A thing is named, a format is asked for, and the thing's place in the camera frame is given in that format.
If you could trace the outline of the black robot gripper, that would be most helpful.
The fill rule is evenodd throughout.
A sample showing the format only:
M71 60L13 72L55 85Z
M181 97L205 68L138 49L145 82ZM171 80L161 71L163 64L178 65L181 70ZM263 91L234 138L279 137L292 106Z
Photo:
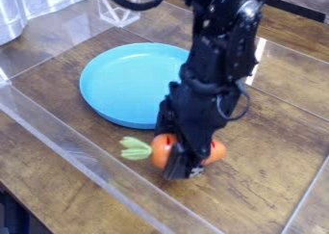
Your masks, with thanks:
M210 155L211 135L232 120L238 98L235 85L203 93L185 83L169 83L154 129L155 136L173 134L177 137L163 166L163 179L189 179L201 175L201 163Z

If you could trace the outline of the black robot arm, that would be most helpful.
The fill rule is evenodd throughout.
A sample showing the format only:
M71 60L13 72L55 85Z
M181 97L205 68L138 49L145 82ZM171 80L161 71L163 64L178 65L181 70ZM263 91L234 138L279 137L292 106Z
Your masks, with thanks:
M167 85L155 133L177 142L163 164L163 178L186 179L202 171L215 130L239 119L238 100L248 96L242 78L256 65L254 39L263 0L183 0L193 8L193 43L179 80Z

